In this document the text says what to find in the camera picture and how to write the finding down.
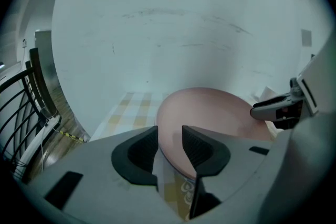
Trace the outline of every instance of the black metal railing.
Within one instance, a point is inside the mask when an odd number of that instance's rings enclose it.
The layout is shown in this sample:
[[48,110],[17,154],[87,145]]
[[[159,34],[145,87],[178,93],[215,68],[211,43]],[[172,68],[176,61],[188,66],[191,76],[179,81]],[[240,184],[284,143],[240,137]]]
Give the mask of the black metal railing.
[[[29,167],[29,164],[34,161],[34,158],[39,152],[40,147],[35,149],[34,146],[34,152],[29,152],[29,154],[32,154],[32,157],[28,158],[30,161],[27,162],[30,163],[22,162],[23,159],[26,159],[22,158],[22,156],[29,148],[30,143],[34,139],[33,137],[46,125],[48,118],[58,115],[56,106],[51,99],[44,81],[38,49],[34,48],[29,50],[29,57],[30,61],[25,63],[26,70],[0,85],[0,95],[6,89],[15,89],[13,85],[16,83],[23,85],[23,89],[16,93],[13,92],[13,96],[8,98],[8,101],[0,108],[0,119],[5,121],[5,123],[0,126],[0,157],[8,164],[8,168],[13,173],[13,176],[19,179],[22,179],[22,171],[25,171],[25,169],[21,168]],[[43,136],[41,143],[44,144],[52,133],[53,131],[50,131],[45,137]]]
[[[1,117],[3,118],[5,117],[5,115],[3,115],[4,109],[8,105],[10,105],[16,98],[22,95],[19,107],[13,114],[6,115],[8,119],[0,128],[1,136],[3,134],[3,131],[5,130],[5,127],[9,124],[11,120],[14,119],[14,117],[16,117],[14,131],[12,133],[11,131],[7,132],[7,135],[10,135],[7,138],[5,145],[2,145],[2,148],[0,150],[1,157],[6,161],[9,169],[13,173],[15,172],[17,166],[27,165],[25,163],[22,163],[19,159],[21,158],[23,152],[27,149],[28,138],[34,131],[36,135],[38,133],[37,130],[41,129],[45,125],[47,120],[46,117],[42,115],[42,113],[36,106],[36,97],[31,87],[31,84],[33,84],[33,82],[28,80],[28,76],[33,74],[33,72],[33,68],[28,68],[0,85],[0,94],[3,93],[6,89],[10,88],[15,83],[21,82],[24,87],[19,92],[13,94],[13,96],[0,108],[0,113],[2,112]],[[34,123],[34,125],[29,129],[30,119],[34,114],[37,115],[36,123]],[[8,147],[11,142],[13,145],[13,149],[9,150]]]

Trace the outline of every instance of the yellow checkered tablecloth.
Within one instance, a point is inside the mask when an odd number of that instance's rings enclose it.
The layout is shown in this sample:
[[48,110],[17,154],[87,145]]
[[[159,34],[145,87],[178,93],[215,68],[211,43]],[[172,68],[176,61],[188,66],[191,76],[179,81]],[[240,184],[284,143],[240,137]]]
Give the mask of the yellow checkered tablecloth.
[[100,124],[91,141],[131,131],[134,129],[153,126],[157,110],[168,94],[134,93],[124,94],[118,105]]

